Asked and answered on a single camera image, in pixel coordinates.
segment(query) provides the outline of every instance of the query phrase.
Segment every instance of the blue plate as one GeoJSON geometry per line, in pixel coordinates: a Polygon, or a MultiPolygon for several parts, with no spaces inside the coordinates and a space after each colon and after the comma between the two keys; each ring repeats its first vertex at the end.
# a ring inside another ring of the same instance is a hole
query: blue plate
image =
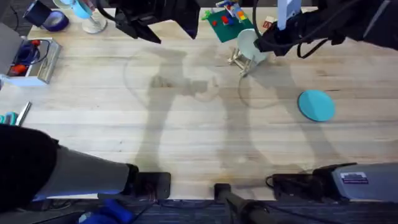
{"type": "Polygon", "coordinates": [[[335,115],[335,103],[320,90],[307,90],[297,100],[301,113],[313,121],[328,121],[335,115]]]}

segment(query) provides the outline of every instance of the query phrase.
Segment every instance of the blue object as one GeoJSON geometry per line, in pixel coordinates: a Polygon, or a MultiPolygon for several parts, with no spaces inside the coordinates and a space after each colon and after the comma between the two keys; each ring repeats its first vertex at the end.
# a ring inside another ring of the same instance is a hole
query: blue object
{"type": "Polygon", "coordinates": [[[85,3],[80,2],[79,0],[75,1],[75,3],[72,5],[72,9],[73,13],[82,19],[88,19],[91,15],[93,15],[91,9],[85,3]]]}
{"type": "Polygon", "coordinates": [[[335,104],[331,97],[320,90],[307,90],[297,100],[301,113],[313,121],[328,121],[335,115],[335,104]]]}
{"type": "Polygon", "coordinates": [[[69,24],[68,17],[61,11],[52,11],[43,23],[43,27],[50,32],[58,32],[69,24]]]}
{"type": "Polygon", "coordinates": [[[233,20],[233,18],[232,18],[232,16],[231,16],[230,13],[227,13],[227,14],[226,14],[226,17],[228,18],[228,23],[227,23],[227,25],[232,25],[232,24],[234,24],[234,20],[233,20]]]}
{"type": "Polygon", "coordinates": [[[96,212],[84,213],[79,218],[79,224],[127,224],[134,218],[134,214],[116,200],[106,199],[105,207],[96,212]]]}

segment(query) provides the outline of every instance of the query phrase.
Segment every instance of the floor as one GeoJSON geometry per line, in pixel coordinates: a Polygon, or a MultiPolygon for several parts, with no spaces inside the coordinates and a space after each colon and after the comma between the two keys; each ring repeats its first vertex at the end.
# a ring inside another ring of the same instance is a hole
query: floor
{"type": "MultiPolygon", "coordinates": [[[[16,17],[8,8],[9,0],[0,2],[0,19],[7,26],[14,28],[16,26],[16,17]]],[[[198,0],[202,7],[211,7],[214,0],[198,0]]],[[[14,0],[12,6],[19,16],[19,27],[17,29],[20,35],[27,35],[31,25],[22,19],[22,15],[32,0],[14,0]]],[[[48,7],[55,7],[52,0],[42,0],[48,7]]],[[[251,0],[244,1],[243,5],[250,5],[251,0]]],[[[260,0],[260,6],[275,6],[277,0],[260,0]]],[[[310,5],[311,0],[303,0],[303,5],[310,5]]],[[[202,201],[182,201],[168,202],[175,206],[202,206],[208,202],[202,201]]],[[[349,205],[325,205],[317,203],[280,203],[268,202],[271,205],[278,206],[288,211],[312,215],[327,220],[334,220],[340,223],[397,223],[398,222],[398,205],[392,203],[351,203],[349,205]]],[[[75,223],[76,218],[84,210],[98,208],[101,205],[99,200],[83,200],[74,203],[71,207],[58,211],[47,212],[11,212],[0,215],[0,223],[37,223],[42,220],[59,217],[61,215],[70,214],[66,219],[54,219],[46,224],[75,223]]],[[[146,205],[145,202],[129,202],[126,204],[131,211],[138,213],[146,205]]],[[[297,218],[285,212],[270,210],[271,215],[281,223],[319,223],[307,220],[305,218],[297,218]]],[[[154,205],[140,219],[135,222],[140,223],[226,223],[226,213],[224,206],[211,205],[203,209],[175,209],[165,208],[154,205]]]]}

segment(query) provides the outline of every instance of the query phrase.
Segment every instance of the black base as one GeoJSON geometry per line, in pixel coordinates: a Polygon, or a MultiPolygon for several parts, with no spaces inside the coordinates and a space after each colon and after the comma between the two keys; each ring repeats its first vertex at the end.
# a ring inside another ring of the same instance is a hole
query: black base
{"type": "Polygon", "coordinates": [[[231,185],[230,184],[215,184],[214,185],[214,201],[216,203],[223,203],[223,201],[220,199],[220,193],[221,192],[231,192],[231,185]]]}
{"type": "Polygon", "coordinates": [[[168,172],[138,172],[133,184],[127,183],[120,194],[98,194],[99,199],[164,200],[170,197],[171,175],[168,172]]]}
{"type": "Polygon", "coordinates": [[[171,174],[168,172],[139,172],[134,184],[137,198],[151,195],[158,200],[170,197],[171,174]]]}

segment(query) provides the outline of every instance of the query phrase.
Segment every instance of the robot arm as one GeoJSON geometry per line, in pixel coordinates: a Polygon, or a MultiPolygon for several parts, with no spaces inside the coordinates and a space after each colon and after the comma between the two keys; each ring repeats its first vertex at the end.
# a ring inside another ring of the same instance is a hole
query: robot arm
{"type": "Polygon", "coordinates": [[[282,14],[282,21],[275,22],[254,42],[261,52],[274,52],[276,56],[283,56],[298,45],[298,56],[306,58],[326,41],[330,40],[332,45],[337,45],[343,43],[346,37],[398,50],[396,0],[318,0],[315,2],[317,10],[298,14],[297,5],[293,2],[294,0],[290,4],[296,8],[283,4],[284,9],[278,9],[286,12],[282,14]],[[313,51],[301,56],[300,46],[318,39],[323,41],[313,51]]]}

